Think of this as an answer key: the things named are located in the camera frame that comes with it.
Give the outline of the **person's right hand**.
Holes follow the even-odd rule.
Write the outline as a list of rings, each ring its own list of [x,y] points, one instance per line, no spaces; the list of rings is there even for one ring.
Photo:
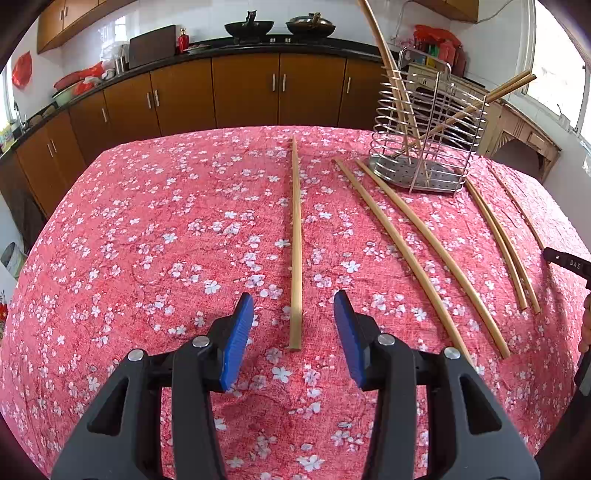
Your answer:
[[[591,347],[591,294],[584,300],[584,311],[581,326],[581,340],[578,345],[580,353],[585,354]]]

